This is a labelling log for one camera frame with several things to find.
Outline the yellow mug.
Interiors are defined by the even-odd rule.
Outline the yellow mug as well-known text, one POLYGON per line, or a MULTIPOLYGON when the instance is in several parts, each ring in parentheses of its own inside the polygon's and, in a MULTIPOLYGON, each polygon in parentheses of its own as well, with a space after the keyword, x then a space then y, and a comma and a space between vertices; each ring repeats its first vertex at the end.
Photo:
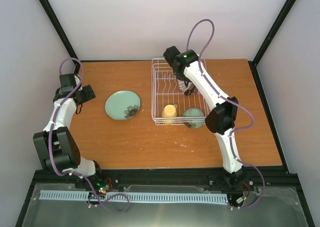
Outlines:
POLYGON ((177 117, 177 109, 177 104, 168 104, 163 108, 161 117, 163 118, 163 123, 165 125, 172 125, 174 123, 170 118, 177 117))

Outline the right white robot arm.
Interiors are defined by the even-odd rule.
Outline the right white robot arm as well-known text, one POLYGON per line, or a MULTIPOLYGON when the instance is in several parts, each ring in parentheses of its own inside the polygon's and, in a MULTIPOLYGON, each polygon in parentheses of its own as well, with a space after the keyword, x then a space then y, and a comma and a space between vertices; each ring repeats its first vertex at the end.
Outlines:
POLYGON ((240 157, 232 133, 238 111, 237 98, 230 98, 219 88, 193 50, 180 52, 177 47, 171 46, 165 50, 163 57, 172 68, 184 95, 189 96, 197 90, 206 101, 210 112, 204 122, 218 141, 226 171, 222 181, 227 187, 234 187, 243 177, 243 165, 238 162, 240 157))

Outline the dark striped plate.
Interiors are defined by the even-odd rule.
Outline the dark striped plate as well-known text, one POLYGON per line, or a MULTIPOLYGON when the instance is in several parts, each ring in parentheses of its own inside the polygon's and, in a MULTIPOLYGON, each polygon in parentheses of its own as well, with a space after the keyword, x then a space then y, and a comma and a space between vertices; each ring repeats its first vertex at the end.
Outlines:
POLYGON ((184 81, 183 82, 183 87, 184 87, 183 93, 184 93, 185 96, 190 96, 191 94, 195 94, 196 95, 198 93, 198 89, 190 81, 184 81))

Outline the teal ceramic bowl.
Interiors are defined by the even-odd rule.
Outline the teal ceramic bowl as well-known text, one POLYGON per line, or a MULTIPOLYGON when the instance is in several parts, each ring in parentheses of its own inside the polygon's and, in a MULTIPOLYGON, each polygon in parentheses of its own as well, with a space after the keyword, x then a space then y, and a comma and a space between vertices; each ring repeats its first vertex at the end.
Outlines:
POLYGON ((182 116, 186 118, 184 124, 190 129, 198 129, 205 124, 205 115, 199 108, 188 108, 182 116))

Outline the teal flower plate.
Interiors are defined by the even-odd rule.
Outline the teal flower plate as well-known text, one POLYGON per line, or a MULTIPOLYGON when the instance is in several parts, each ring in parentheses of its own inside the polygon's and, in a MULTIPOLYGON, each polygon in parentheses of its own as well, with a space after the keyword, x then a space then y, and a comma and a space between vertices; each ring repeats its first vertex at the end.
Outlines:
POLYGON ((120 90, 111 94, 105 102, 106 114, 114 120, 133 118, 141 107, 140 97, 133 91, 120 90))

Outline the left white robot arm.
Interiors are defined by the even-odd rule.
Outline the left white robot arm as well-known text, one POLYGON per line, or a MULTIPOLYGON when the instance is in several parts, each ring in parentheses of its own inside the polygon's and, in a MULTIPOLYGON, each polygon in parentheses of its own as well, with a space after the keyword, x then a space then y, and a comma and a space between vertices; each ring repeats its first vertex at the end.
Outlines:
POLYGON ((61 74, 60 88, 53 98, 54 109, 43 131, 33 135, 33 143, 42 166, 47 172, 54 172, 53 165, 63 175, 76 172, 86 176, 92 188, 103 185, 104 175, 95 160, 81 156, 80 150, 70 132, 73 115, 79 114, 83 103, 96 97, 92 87, 82 87, 77 74, 61 74))

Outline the black aluminium frame rail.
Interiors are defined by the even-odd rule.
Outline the black aluminium frame rail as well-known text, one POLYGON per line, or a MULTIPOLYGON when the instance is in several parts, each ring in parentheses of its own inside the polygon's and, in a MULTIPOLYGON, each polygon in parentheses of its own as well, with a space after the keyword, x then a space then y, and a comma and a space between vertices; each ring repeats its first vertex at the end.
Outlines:
POLYGON ((297 174, 283 166, 244 167, 239 173, 229 174, 221 167, 165 168, 165 169, 104 169, 89 180, 98 189, 112 184, 113 189, 131 185, 196 186, 211 191, 238 191, 243 183, 255 187, 293 187, 302 189, 297 174))

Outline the teal bottom bowl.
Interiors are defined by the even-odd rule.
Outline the teal bottom bowl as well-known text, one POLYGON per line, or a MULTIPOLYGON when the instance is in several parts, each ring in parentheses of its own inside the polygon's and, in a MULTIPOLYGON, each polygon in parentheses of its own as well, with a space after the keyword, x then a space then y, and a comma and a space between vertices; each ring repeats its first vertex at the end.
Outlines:
POLYGON ((181 92, 186 92, 189 88, 189 82, 187 80, 178 80, 178 87, 181 92))

